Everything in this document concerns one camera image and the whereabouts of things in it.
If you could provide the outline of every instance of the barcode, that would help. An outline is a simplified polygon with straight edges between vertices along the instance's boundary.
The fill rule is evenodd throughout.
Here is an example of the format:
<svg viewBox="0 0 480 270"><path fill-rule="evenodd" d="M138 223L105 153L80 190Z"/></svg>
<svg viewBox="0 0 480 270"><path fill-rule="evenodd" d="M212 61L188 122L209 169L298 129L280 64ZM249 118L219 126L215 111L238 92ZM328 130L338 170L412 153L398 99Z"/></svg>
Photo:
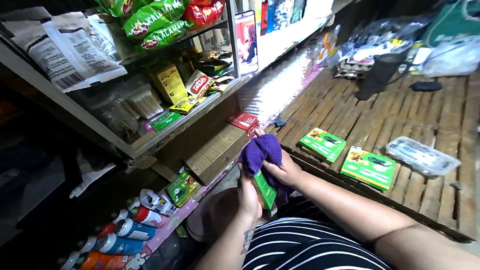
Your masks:
<svg viewBox="0 0 480 270"><path fill-rule="evenodd" d="M110 57L117 62L121 60L120 55L117 52L110 54Z"/></svg>
<svg viewBox="0 0 480 270"><path fill-rule="evenodd" d="M63 89L67 89L69 87L74 86L75 84L84 81L85 79L78 73L70 74L66 77L61 78L60 80L55 81L55 83L62 87Z"/></svg>

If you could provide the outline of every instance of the tattoo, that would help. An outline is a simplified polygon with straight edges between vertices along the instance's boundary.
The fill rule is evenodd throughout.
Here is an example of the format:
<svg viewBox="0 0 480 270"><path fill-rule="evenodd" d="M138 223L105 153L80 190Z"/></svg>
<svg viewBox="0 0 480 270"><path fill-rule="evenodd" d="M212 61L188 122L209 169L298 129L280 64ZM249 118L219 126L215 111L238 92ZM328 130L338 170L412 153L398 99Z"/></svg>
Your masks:
<svg viewBox="0 0 480 270"><path fill-rule="evenodd" d="M250 245L250 242L252 241L253 237L253 232L255 229L249 229L245 231L245 241L243 241L243 249L241 250L241 255L247 253L247 246Z"/></svg>

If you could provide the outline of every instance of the red box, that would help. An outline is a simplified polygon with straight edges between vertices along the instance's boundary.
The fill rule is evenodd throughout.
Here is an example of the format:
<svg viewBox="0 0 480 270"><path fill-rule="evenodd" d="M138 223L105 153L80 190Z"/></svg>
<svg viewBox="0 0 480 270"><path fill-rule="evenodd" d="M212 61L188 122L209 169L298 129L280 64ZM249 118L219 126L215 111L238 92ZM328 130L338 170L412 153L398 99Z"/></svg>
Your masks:
<svg viewBox="0 0 480 270"><path fill-rule="evenodd" d="M235 113L227 122L245 130L249 139L255 135L254 129L259 128L257 117L246 112Z"/></svg>

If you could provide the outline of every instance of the hair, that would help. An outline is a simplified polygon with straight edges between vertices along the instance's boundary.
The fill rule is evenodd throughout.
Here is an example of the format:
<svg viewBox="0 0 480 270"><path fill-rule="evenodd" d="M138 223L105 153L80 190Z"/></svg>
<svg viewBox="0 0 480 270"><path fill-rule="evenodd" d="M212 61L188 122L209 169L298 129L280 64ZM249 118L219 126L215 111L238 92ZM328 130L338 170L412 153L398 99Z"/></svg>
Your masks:
<svg viewBox="0 0 480 270"><path fill-rule="evenodd" d="M257 41L257 33L255 29L255 24L247 24L245 26L248 28L248 41L249 42L256 42Z"/></svg>

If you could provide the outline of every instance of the striped shirt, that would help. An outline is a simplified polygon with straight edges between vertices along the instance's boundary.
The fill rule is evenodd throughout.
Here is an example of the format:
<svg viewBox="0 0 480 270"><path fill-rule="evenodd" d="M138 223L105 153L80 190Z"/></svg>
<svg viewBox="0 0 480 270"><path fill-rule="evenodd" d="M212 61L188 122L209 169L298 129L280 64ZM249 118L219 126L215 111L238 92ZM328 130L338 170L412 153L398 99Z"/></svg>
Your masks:
<svg viewBox="0 0 480 270"><path fill-rule="evenodd" d="M391 270L334 224L281 218L255 228L242 270Z"/></svg>

